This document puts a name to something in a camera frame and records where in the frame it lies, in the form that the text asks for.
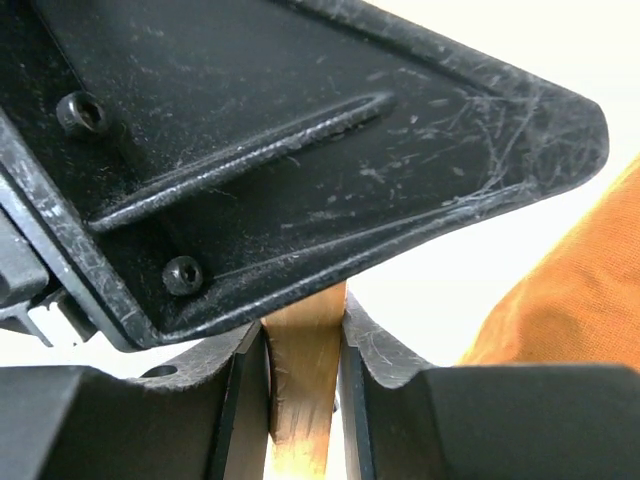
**orange fabric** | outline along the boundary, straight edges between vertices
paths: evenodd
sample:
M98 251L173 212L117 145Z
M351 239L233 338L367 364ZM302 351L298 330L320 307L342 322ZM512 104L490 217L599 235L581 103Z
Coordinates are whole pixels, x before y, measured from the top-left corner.
M498 303L460 364L593 361L640 371L640 157Z

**orange cloth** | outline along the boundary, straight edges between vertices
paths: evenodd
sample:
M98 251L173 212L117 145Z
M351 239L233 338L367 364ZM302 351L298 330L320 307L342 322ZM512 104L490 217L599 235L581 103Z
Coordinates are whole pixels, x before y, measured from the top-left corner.
M498 303L460 364L594 361L640 371L640 156Z

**scratched black surface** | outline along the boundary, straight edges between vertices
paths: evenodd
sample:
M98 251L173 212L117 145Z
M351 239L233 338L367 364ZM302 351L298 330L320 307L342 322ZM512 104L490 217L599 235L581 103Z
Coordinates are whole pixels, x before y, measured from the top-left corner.
M216 152L354 98L393 98L366 122L302 141L143 221L85 229L126 285L105 308L135 310L113 317L143 348L258 318L430 238L573 188L606 160L594 103L360 2L36 4L77 79L116 119L108 141L69 147L56 137L49 148L63 160L36 155L89 224L145 185L178 183L203 159L224 166ZM4 61L18 71L18 58ZM27 143L36 107L21 129ZM197 297L162 289L159 272L178 254L205 270ZM82 273L104 290L104 275Z

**light brown wood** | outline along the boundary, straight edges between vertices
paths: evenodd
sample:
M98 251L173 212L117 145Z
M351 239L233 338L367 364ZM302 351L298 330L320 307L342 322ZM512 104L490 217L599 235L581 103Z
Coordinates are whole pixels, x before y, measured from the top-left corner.
M345 301L342 283L262 320L271 364L273 478L325 478Z

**black screw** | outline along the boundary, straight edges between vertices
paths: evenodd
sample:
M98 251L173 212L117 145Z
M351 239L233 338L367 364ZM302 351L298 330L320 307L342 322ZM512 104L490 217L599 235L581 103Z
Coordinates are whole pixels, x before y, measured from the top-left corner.
M74 92L58 102L58 122L74 138L100 137L109 130L109 118L88 92Z
M191 257L176 257L164 267L162 281L171 295L193 295L202 286L202 269Z

